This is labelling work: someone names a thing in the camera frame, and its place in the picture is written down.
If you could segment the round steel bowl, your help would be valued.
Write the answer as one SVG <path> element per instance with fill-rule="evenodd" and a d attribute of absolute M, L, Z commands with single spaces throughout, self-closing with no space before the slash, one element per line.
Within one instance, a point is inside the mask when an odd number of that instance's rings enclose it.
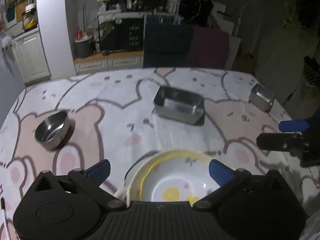
<path fill-rule="evenodd" d="M 70 128 L 67 111 L 58 111 L 43 120 L 35 130 L 36 141 L 46 150 L 55 150 Z"/>

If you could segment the small square steel tray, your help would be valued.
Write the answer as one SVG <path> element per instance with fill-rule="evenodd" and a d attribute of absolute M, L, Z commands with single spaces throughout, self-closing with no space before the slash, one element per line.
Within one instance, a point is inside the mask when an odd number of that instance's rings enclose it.
<path fill-rule="evenodd" d="M 266 87 L 256 84 L 249 95 L 248 101 L 263 112 L 270 112 L 276 95 Z"/>

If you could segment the large square steel tray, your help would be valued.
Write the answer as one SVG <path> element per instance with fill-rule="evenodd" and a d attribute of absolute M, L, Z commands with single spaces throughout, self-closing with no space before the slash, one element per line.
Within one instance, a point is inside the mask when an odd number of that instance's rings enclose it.
<path fill-rule="evenodd" d="M 204 125 L 204 98 L 175 87 L 161 86 L 153 100 L 158 116 L 193 126 Z"/>

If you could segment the white ginkgo leaf bowl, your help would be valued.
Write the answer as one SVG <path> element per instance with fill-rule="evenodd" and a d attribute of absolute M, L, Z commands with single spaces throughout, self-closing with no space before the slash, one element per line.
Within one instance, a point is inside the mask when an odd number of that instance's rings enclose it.
<path fill-rule="evenodd" d="M 158 151 L 150 151 L 140 157 L 126 172 L 123 186 L 128 186 L 139 168 L 149 159 L 159 154 Z"/>

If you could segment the cartoon bear tablecloth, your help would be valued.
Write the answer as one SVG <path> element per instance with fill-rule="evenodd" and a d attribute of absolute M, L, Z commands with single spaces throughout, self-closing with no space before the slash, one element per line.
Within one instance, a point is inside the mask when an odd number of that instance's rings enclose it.
<path fill-rule="evenodd" d="M 25 89 L 1 128 L 1 239 L 311 239 L 304 205 L 318 187 L 316 168 L 289 152 L 261 150 L 261 133 L 289 120 L 248 101 L 251 75 L 199 68 L 127 69 L 80 75 Z M 161 86 L 204 98 L 204 125 L 158 116 Z M 67 111 L 70 128 L 53 151 L 35 139 L 44 119 Z M 146 161 L 130 184 L 128 169 Z M 126 209 L 106 209 L 80 193 L 68 172 L 107 159 L 99 186 Z M 210 209 L 193 204 L 218 192 L 216 159 L 252 176 Z"/>

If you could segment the low wooden drawer cabinet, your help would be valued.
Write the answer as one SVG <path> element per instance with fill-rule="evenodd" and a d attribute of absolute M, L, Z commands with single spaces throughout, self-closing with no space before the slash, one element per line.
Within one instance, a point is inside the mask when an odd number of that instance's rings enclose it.
<path fill-rule="evenodd" d="M 99 53 L 83 59 L 76 59 L 74 68 L 77 75 L 116 69 L 142 68 L 143 59 L 143 51 L 122 51 L 108 55 Z"/>

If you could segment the grey trash bin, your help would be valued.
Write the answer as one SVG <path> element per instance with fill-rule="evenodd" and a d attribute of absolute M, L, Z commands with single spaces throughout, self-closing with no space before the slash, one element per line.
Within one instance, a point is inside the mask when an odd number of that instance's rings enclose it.
<path fill-rule="evenodd" d="M 92 38 L 83 38 L 81 40 L 75 40 L 76 50 L 78 58 L 86 58 L 91 55 L 92 52 Z"/>

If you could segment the maroon chair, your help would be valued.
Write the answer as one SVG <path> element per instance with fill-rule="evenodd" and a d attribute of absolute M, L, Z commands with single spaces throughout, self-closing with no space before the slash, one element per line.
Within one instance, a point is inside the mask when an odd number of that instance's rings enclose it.
<path fill-rule="evenodd" d="M 223 69 L 229 51 L 229 34 L 209 28 L 194 27 L 186 66 Z"/>

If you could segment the white kitchen cabinet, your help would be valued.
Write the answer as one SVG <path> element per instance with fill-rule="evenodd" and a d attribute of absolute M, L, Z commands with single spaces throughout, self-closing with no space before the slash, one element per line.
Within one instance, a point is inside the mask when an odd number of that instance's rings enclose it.
<path fill-rule="evenodd" d="M 13 39 L 11 47 L 24 83 L 51 78 L 39 30 Z"/>

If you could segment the black letter board sign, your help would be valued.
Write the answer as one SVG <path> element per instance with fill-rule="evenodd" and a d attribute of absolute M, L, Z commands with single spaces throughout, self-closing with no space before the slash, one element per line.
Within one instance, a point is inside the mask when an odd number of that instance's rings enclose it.
<path fill-rule="evenodd" d="M 99 24 L 100 51 L 141 51 L 144 41 L 144 18 L 118 18 Z"/>

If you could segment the dark blue chair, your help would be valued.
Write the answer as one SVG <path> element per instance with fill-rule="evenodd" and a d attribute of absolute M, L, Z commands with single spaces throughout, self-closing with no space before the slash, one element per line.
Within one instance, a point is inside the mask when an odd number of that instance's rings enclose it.
<path fill-rule="evenodd" d="M 144 68 L 184 67 L 193 27 L 148 22 L 144 36 Z"/>

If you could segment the yellow pot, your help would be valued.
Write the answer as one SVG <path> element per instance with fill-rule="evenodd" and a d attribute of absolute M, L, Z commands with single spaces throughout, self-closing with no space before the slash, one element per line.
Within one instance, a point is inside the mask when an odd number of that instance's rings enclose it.
<path fill-rule="evenodd" d="M 36 15 L 24 15 L 22 18 L 23 29 L 25 31 L 29 29 L 34 29 L 37 27 L 37 17 Z"/>

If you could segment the white storage shelf rack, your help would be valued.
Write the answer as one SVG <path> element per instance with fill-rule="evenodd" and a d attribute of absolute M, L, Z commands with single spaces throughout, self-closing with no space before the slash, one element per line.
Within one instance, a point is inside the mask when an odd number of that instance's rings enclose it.
<path fill-rule="evenodd" d="M 116 14 L 123 10 L 123 0 L 97 0 L 98 16 Z"/>

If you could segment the black hanging jacket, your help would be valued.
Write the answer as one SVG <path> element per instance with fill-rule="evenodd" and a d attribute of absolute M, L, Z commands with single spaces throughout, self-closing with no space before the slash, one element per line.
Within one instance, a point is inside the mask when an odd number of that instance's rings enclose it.
<path fill-rule="evenodd" d="M 183 24 L 206 28 L 212 9 L 212 0 L 180 0 L 178 14 Z"/>

